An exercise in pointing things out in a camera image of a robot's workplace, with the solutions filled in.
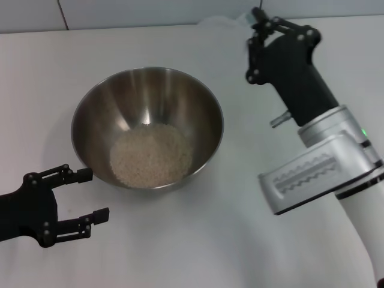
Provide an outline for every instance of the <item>metal bowl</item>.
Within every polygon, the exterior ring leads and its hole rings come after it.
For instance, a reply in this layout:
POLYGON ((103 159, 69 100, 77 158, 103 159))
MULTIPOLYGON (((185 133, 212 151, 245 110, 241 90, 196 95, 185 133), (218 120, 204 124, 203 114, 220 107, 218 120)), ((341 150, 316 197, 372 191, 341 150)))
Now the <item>metal bowl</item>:
POLYGON ((95 176, 130 188, 113 174, 109 152, 122 133, 150 123, 178 128, 193 148, 188 174, 178 182, 143 189, 151 191, 180 187, 201 171, 218 149, 224 131, 221 107, 202 82, 177 70, 146 67, 112 75, 84 96, 72 120, 73 147, 95 176))

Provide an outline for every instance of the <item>bowl rim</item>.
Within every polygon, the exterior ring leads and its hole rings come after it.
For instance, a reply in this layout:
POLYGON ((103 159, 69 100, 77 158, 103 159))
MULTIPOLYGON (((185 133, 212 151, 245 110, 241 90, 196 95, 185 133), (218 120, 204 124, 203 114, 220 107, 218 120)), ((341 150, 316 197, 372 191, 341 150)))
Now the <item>bowl rim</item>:
POLYGON ((126 73, 126 72, 129 72, 129 71, 134 71, 134 70, 142 70, 142 69, 149 69, 149 68, 155 68, 155 69, 162 69, 162 70, 170 70, 170 71, 175 71, 177 73, 181 73, 183 75, 186 75, 188 77, 191 77, 193 80, 195 80, 197 83, 199 83, 200 85, 202 85, 205 89, 207 89, 207 91, 212 95, 216 105, 218 106, 218 109, 220 111, 220 116, 221 116, 221 133, 220 133, 220 139, 217 143, 217 146, 215 148, 215 150, 213 151, 213 153, 211 154, 211 156, 204 162, 204 164, 202 164, 198 169, 196 169, 193 173, 183 177, 182 179, 180 179, 179 181, 176 181, 176 182, 173 182, 173 183, 169 183, 169 184, 166 184, 166 185, 162 185, 162 186, 157 186, 157 187, 152 187, 152 188, 136 188, 136 187, 129 187, 127 185, 125 185, 124 183, 120 182, 121 185, 116 185, 114 183, 110 183, 109 181, 105 181, 103 178, 101 178, 100 176, 97 175, 97 173, 95 173, 93 170, 93 174, 100 180, 102 180, 103 182, 105 183, 108 183, 112 186, 119 186, 119 187, 122 187, 122 188, 126 188, 126 189, 129 189, 129 190, 137 190, 137 191, 158 191, 158 190, 165 190, 165 189, 170 189, 170 188, 173 188, 173 187, 177 187, 179 184, 183 183, 183 182, 187 182, 189 179, 191 179, 193 176, 197 175, 211 160, 212 158, 215 156, 217 150, 219 149, 220 147, 220 144, 221 144, 221 141, 223 139, 223 135, 224 135, 224 115, 223 115, 223 110, 220 106, 220 103, 218 102, 215 94, 203 83, 201 82, 199 79, 193 77, 192 75, 189 75, 183 71, 180 71, 180 70, 176 70, 176 69, 172 69, 172 68, 167 68, 167 67, 161 67, 161 66, 145 66, 145 67, 139 67, 139 68, 134 68, 134 69, 127 69, 127 70, 123 70, 123 71, 120 71, 120 72, 117 72, 107 78, 104 78, 102 81, 98 82, 95 86, 93 86, 84 96, 83 98, 80 100, 80 102, 78 103, 74 113, 73 113, 73 116, 72 116, 72 122, 71 122, 71 142, 72 142, 72 147, 76 153, 76 156, 77 158, 79 159, 79 161, 83 164, 83 166, 85 167, 88 167, 90 168, 88 165, 86 165, 83 160, 81 159, 80 155, 77 153, 77 150, 76 150, 76 147, 74 145, 74 141, 73 141, 73 124, 74 124, 74 119, 75 119, 75 116, 77 114, 77 111, 80 109, 80 106, 82 105, 82 103, 87 99, 88 95, 95 89, 97 89, 103 82, 105 82, 106 80, 114 77, 114 76, 117 76, 119 74, 123 74, 123 73, 126 73))

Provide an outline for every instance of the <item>white table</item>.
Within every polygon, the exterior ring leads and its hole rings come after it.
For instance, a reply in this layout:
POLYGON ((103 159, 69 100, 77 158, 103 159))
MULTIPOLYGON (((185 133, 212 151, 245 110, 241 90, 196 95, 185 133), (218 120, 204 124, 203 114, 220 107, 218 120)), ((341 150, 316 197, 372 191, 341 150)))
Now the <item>white table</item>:
MULTIPOLYGON (((323 42, 314 61, 384 151, 384 16, 302 19, 323 42)), ((274 216, 257 175, 304 149, 270 85, 252 86, 248 30, 171 26, 0 35, 0 193, 27 172, 81 168, 70 125, 80 99, 105 77, 142 66, 189 73, 224 112, 218 154, 187 187, 143 199, 98 179, 56 189, 59 218, 108 206, 90 239, 42 249, 32 238, 0 243, 0 283, 16 287, 374 287, 367 252, 333 195, 274 216)))

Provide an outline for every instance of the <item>rice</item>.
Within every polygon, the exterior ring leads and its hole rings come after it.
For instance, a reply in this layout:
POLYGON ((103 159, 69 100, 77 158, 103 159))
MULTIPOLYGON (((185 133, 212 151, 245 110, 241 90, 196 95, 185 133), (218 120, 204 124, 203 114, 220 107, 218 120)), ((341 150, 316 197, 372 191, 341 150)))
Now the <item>rice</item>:
POLYGON ((115 176, 133 188, 154 188, 182 179, 192 163, 192 147, 175 127, 139 125, 112 146, 110 165, 115 176))

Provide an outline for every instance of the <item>wavy pattern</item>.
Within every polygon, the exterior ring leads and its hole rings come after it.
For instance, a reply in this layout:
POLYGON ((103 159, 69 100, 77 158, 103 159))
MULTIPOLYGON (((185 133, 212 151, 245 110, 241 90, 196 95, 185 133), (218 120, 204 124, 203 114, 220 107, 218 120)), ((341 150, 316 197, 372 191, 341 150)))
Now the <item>wavy pattern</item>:
POLYGON ((318 157, 314 157, 311 161, 306 161, 302 166, 298 166, 295 169, 289 170, 287 173, 283 173, 280 177, 276 177, 273 182, 282 182, 284 180, 287 180, 301 172, 306 171, 308 168, 311 168, 315 166, 316 164, 319 164, 323 162, 324 160, 330 159, 330 156, 326 153, 323 153, 322 155, 318 157))
POLYGON ((317 179, 319 176, 326 175, 329 171, 335 171, 335 170, 336 170, 336 164, 334 163, 332 166, 324 167, 322 171, 318 171, 314 175, 310 175, 305 179, 299 180, 298 182, 291 184, 288 187, 283 187, 278 190, 281 194, 285 194, 288 190, 294 190, 296 187, 300 187, 304 183, 309 183, 311 182, 311 180, 317 179))

